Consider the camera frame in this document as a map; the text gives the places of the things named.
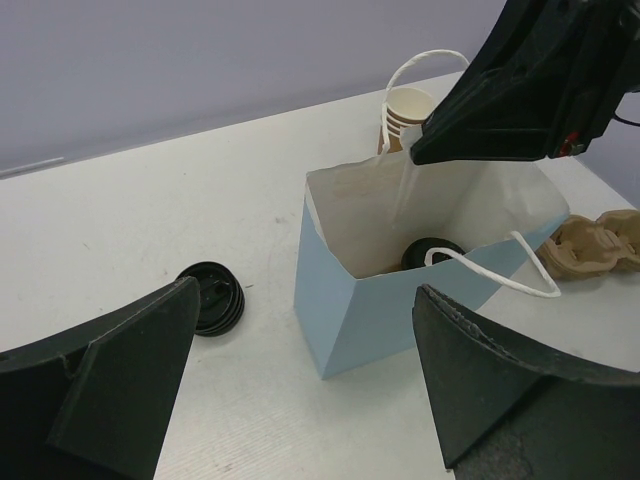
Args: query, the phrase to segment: gift bag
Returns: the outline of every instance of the gift bag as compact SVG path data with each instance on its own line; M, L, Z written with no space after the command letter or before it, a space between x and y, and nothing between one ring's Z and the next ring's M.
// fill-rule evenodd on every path
M559 293L552 281L545 293L508 278L530 258L546 273L533 250L569 213L553 183L532 163L413 166L413 128L402 151L307 175L294 303L321 378L413 347L411 309L422 284L472 310L501 284ZM432 251L424 267L401 270L407 247L424 237L468 253L447 251L454 258L426 266Z

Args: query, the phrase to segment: purple-gray wall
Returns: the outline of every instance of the purple-gray wall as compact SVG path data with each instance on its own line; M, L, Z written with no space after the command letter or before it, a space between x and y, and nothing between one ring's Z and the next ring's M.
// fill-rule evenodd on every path
M380 89L422 50L472 57L504 0L481 4L0 0L0 172ZM434 60L408 79L457 68ZM611 130L585 158L640 203L635 132Z

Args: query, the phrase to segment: tabletop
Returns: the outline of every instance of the tabletop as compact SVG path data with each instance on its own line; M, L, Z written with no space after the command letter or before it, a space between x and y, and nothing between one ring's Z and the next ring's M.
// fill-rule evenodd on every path
M441 99L457 78L416 85ZM417 351L321 381L293 312L305 174L374 155L381 101L374 92L0 181L0 351L217 261L243 285L246 312L231 333L194 339L156 478L452 479ZM540 167L579 213L629 206L573 158ZM526 267L518 275L535 282ZM575 328L567 312L528 318L522 296L503 290L485 314L552 342ZM591 324L577 346L554 346L619 361Z

